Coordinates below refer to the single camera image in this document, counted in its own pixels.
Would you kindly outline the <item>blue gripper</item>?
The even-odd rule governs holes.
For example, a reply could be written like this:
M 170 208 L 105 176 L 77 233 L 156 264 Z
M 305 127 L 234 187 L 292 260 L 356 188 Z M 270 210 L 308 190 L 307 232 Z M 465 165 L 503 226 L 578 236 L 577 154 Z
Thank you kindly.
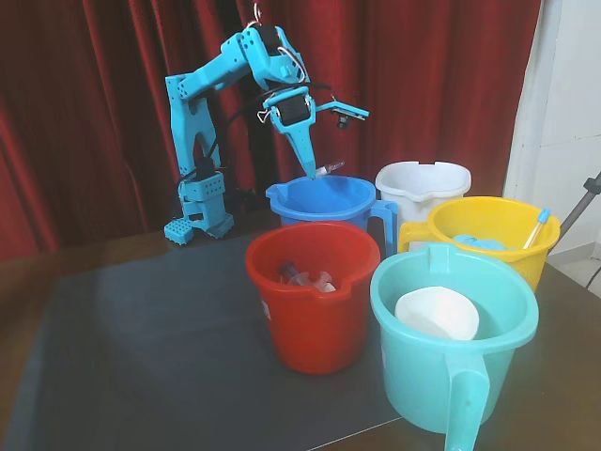
M 271 118 L 273 126 L 288 139 L 308 179 L 316 178 L 316 159 L 310 128 L 316 121 L 316 105 L 308 85 L 278 86 L 264 93 L 260 122 Z

